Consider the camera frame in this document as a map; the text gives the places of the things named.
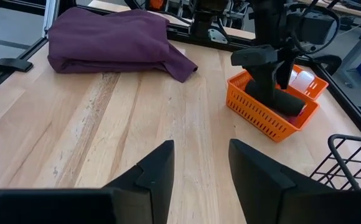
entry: orange plastic basket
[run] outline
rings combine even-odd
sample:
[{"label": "orange plastic basket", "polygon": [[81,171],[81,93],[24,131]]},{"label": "orange plastic basket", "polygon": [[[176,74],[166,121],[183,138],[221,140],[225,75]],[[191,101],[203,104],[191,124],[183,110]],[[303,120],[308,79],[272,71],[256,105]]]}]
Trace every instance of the orange plastic basket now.
[{"label": "orange plastic basket", "polygon": [[[293,70],[296,71],[297,73],[303,71],[303,69],[297,65],[294,65]],[[326,81],[315,76],[315,79],[308,86],[304,94],[310,97],[310,99],[312,100],[317,100],[320,94],[322,94],[322,92],[327,88],[328,85],[329,84]]]},{"label": "orange plastic basket", "polygon": [[244,92],[246,84],[251,79],[252,77],[247,71],[230,78],[226,104],[275,142],[280,142],[292,133],[302,130],[319,108],[319,105],[310,97],[288,86],[285,92],[298,97],[306,104],[304,111],[295,118],[294,124],[291,124]]}]

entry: gray floor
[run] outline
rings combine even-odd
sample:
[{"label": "gray floor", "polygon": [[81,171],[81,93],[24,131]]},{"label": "gray floor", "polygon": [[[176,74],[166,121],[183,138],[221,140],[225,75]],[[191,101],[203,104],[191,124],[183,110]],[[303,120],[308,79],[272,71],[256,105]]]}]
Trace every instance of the gray floor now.
[{"label": "gray floor", "polygon": [[[116,4],[125,5],[123,0],[105,0]],[[88,5],[91,0],[77,0],[78,4]],[[0,40],[3,42],[10,42],[20,44],[21,46],[32,45],[41,35],[43,17],[23,12],[11,11],[8,9],[0,9]],[[245,30],[253,32],[254,23],[245,19]],[[345,35],[340,35],[336,40],[319,54],[333,54],[344,58],[352,47],[359,40],[361,29],[355,29]],[[0,58],[3,57],[17,57],[24,49],[16,47],[8,47],[0,45]],[[361,106],[361,77],[353,70],[361,63],[361,55],[354,63],[350,65],[352,68],[350,74],[357,86],[349,88],[343,79],[338,74],[335,74],[334,80],[339,84],[341,89],[347,96],[358,106]]]}]

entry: black bracket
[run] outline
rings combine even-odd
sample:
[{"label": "black bracket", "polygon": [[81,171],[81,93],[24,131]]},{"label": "black bracket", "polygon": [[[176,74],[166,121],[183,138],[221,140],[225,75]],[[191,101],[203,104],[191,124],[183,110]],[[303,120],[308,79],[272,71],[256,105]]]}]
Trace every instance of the black bracket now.
[{"label": "black bracket", "polygon": [[34,65],[17,58],[1,58],[0,72],[28,72]]}]

